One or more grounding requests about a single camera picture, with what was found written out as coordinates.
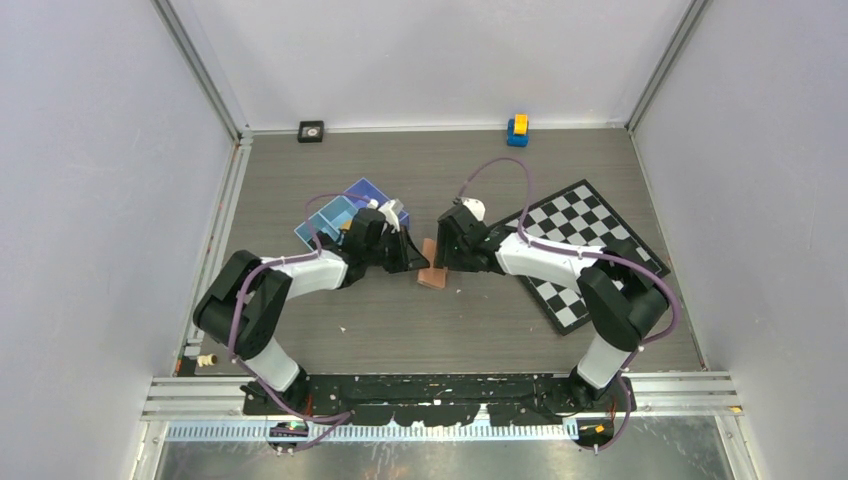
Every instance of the blue toy block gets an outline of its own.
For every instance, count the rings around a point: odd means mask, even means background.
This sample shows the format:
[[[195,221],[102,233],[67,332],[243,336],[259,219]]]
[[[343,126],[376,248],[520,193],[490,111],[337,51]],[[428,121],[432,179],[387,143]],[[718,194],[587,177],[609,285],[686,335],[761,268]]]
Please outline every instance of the blue toy block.
[[[344,193],[374,199],[381,205],[390,200],[386,194],[381,192],[380,189],[375,187],[374,184],[369,182],[366,178],[359,179],[356,183],[351,185],[350,188],[345,190]],[[342,225],[344,225],[348,220],[351,220],[353,216],[356,215],[356,212],[366,205],[367,202],[363,200],[340,195],[332,199],[327,205],[324,205],[320,210],[309,217],[309,219],[312,221],[312,225],[315,227],[316,232],[324,232],[335,240],[341,235]],[[405,210],[401,210],[400,215],[398,215],[398,220],[401,225],[409,228],[409,214]],[[298,225],[298,227],[294,229],[294,233],[303,243],[306,244],[306,246],[312,249],[312,246],[309,244],[312,240],[312,236],[309,234],[309,227],[305,222]]]
[[[511,147],[526,147],[527,142],[530,141],[530,130],[527,130],[526,135],[516,135],[515,134],[515,119],[509,119],[509,123],[506,124],[506,144]]]

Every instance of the purple cable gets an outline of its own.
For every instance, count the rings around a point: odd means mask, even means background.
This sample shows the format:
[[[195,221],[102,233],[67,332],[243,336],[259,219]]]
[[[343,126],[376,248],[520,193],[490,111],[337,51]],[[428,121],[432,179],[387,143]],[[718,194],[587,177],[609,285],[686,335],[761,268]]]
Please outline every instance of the purple cable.
[[[532,192],[533,192],[533,177],[530,175],[530,169],[527,168],[527,164],[524,163],[522,160],[517,159],[517,158],[511,158],[511,157],[500,157],[500,158],[495,158],[494,160],[489,160],[488,162],[486,162],[483,165],[481,165],[480,167],[478,167],[477,170],[475,170],[474,172],[471,173],[471,175],[468,176],[468,178],[462,184],[462,187],[459,189],[459,192],[456,194],[456,196],[461,197],[462,194],[465,193],[465,189],[468,188],[468,185],[471,183],[471,181],[474,180],[474,177],[476,177],[481,171],[483,171],[483,169],[485,169],[486,167],[488,167],[489,165],[491,165],[495,162],[500,162],[500,161],[509,161],[509,162],[517,163],[524,170],[524,176],[527,179],[527,196],[524,200],[524,208],[521,209],[521,215],[518,216],[518,237],[521,238],[522,241],[524,241],[530,247],[538,248],[539,250],[543,250],[543,251],[546,251],[546,252],[556,253],[556,254],[560,254],[560,255],[569,255],[569,256],[572,256],[572,257],[588,257],[588,258],[594,258],[594,259],[597,259],[597,260],[603,260],[603,261],[607,261],[607,262],[616,263],[616,264],[628,267],[632,270],[635,270],[638,273],[641,273],[646,278],[648,278],[648,280],[653,282],[653,284],[656,285],[657,289],[659,289],[659,291],[662,292],[662,294],[665,296],[666,300],[668,300],[668,304],[671,307],[671,322],[669,322],[668,326],[664,330],[660,331],[657,334],[651,335],[650,337],[648,337],[644,341],[642,341],[642,345],[647,345],[649,343],[652,343],[652,342],[655,342],[655,341],[660,340],[662,338],[665,338],[668,335],[670,335],[671,332],[673,332],[675,328],[677,328],[677,324],[680,323],[680,318],[683,316],[683,307],[680,304],[680,300],[677,298],[677,295],[674,294],[674,291],[671,289],[671,287],[669,287],[668,284],[665,283],[660,277],[658,277],[656,274],[654,274],[654,272],[652,272],[652,271],[648,270],[647,268],[639,265],[638,263],[631,262],[630,260],[627,260],[625,258],[620,258],[620,257],[616,257],[616,256],[613,256],[613,255],[608,255],[606,253],[580,252],[580,251],[577,251],[577,250],[571,250],[569,248],[564,248],[564,247],[555,247],[555,246],[552,246],[552,245],[543,245],[543,244],[540,244],[540,243],[534,243],[527,236],[527,233],[524,231],[524,219],[527,217],[527,211],[530,209],[530,199],[532,198]],[[639,350],[637,349],[636,351],[630,353],[630,355],[627,357],[627,359],[624,360],[624,363],[621,366],[622,370],[624,370],[625,368],[627,368],[628,365],[630,365],[630,362],[632,362],[633,359],[636,357],[636,353],[638,351]],[[606,450],[607,448],[611,447],[619,439],[619,437],[621,436],[621,433],[624,431],[624,429],[627,427],[627,424],[630,422],[630,413],[631,413],[630,401],[629,401],[630,392],[627,390],[627,385],[624,383],[624,380],[621,378],[620,372],[618,374],[616,374],[615,379],[618,381],[619,386],[621,386],[621,388],[627,394],[626,396],[628,398],[628,401],[626,402],[627,405],[626,405],[626,408],[625,408],[625,411],[624,411],[624,419],[621,422],[621,427],[618,430],[616,430],[615,434],[612,436],[610,441],[605,443],[603,446],[599,447],[598,451],[603,451],[603,450]]]
[[[317,438],[310,440],[310,441],[308,441],[308,442],[306,442],[302,445],[298,445],[297,447],[293,448],[291,450],[291,453],[294,454],[294,453],[297,453],[297,452],[302,452],[304,450],[308,450],[308,449],[314,447],[321,440],[323,440],[327,435],[332,433],[333,430],[335,430],[336,428],[341,426],[344,423],[345,420],[346,419],[339,420],[335,425],[333,425],[331,428],[328,428],[326,432],[322,433]],[[285,433],[294,433],[295,435],[298,435],[298,436],[308,435],[307,432],[296,432],[295,433],[295,432],[292,432],[291,430],[285,430],[285,429],[280,429],[280,431],[284,431]],[[232,472],[222,473],[222,474],[214,474],[214,475],[207,475],[207,474],[203,474],[203,473],[194,473],[192,475],[192,478],[201,478],[203,480],[219,480],[219,479],[224,479],[224,478],[240,478],[237,475],[237,473],[242,472],[245,467],[248,467],[251,464],[256,463],[258,460],[268,458],[270,455],[272,455],[272,453],[268,450],[265,450],[264,452],[262,452],[258,455],[253,455],[252,457],[250,457],[249,459],[244,461],[241,465],[239,465],[238,468],[234,469]],[[179,460],[179,464],[177,465],[177,469],[174,472],[174,478],[181,478],[182,473],[187,469],[187,467],[188,467],[188,458],[186,456],[183,459]]]
[[[276,259],[276,260],[271,260],[269,262],[263,263],[262,265],[259,265],[258,267],[254,268],[253,271],[251,271],[247,275],[247,278],[244,279],[244,282],[242,282],[241,288],[239,289],[238,295],[236,296],[236,307],[235,307],[235,310],[233,311],[233,322],[232,322],[232,325],[230,326],[230,336],[227,339],[227,354],[228,354],[230,360],[232,360],[235,363],[237,363],[238,365],[240,365],[241,368],[243,368],[245,371],[247,371],[247,373],[249,373],[250,375],[256,377],[256,382],[262,387],[263,390],[265,390],[265,392],[268,394],[268,396],[271,397],[271,399],[274,400],[274,403],[276,403],[277,406],[280,407],[281,410],[285,411],[286,413],[288,413],[290,415],[294,415],[295,417],[298,417],[301,420],[306,421],[306,422],[313,422],[313,423],[329,423],[329,422],[333,422],[333,421],[336,422],[335,424],[333,424],[332,427],[327,429],[326,432],[319,435],[314,440],[311,440],[311,441],[309,441],[309,442],[307,442],[303,445],[299,445],[297,448],[293,449],[292,453],[300,452],[300,451],[312,448],[313,446],[318,444],[318,442],[323,440],[324,437],[326,437],[327,435],[332,433],[336,428],[338,428],[339,426],[344,424],[344,422],[346,422],[347,419],[350,418],[350,412],[342,412],[342,413],[339,413],[337,415],[332,415],[332,416],[329,416],[329,417],[312,417],[312,416],[309,416],[309,415],[301,414],[300,412],[297,412],[293,408],[286,405],[285,402],[283,402],[279,397],[277,397],[277,392],[273,388],[271,388],[270,385],[265,383],[265,381],[256,372],[254,372],[253,369],[251,369],[246,363],[244,363],[240,358],[238,358],[236,356],[235,346],[236,346],[236,338],[238,337],[238,327],[239,327],[239,323],[241,323],[241,314],[242,314],[242,311],[244,310],[244,305],[245,305],[244,300],[245,300],[245,297],[247,296],[247,291],[250,289],[250,284],[253,283],[253,280],[256,278],[257,275],[259,275],[263,271],[265,271],[269,268],[272,268],[272,267],[276,267],[276,266],[279,266],[279,265],[286,265],[286,264],[291,265],[293,263],[305,262],[307,260],[312,260],[314,258],[318,258],[318,256],[321,255],[321,251],[322,251],[321,242],[318,241],[318,232],[315,230],[315,226],[312,225],[312,221],[309,219],[309,216],[310,216],[309,215],[309,206],[314,201],[319,200],[321,198],[339,197],[339,196],[355,198],[357,200],[362,200],[364,202],[369,201],[365,197],[362,197],[362,196],[359,196],[359,195],[354,195],[354,194],[351,194],[351,193],[325,193],[325,194],[316,195],[316,196],[310,198],[309,201],[306,202],[306,205],[303,208],[304,209],[304,216],[305,216],[304,223],[306,223],[306,226],[309,227],[309,233],[312,236],[312,241],[315,242],[315,251],[313,251],[311,253],[306,253],[306,254],[303,254],[303,255],[296,255],[294,257],[288,257],[288,258],[283,257],[283,258],[279,258],[279,259]]]

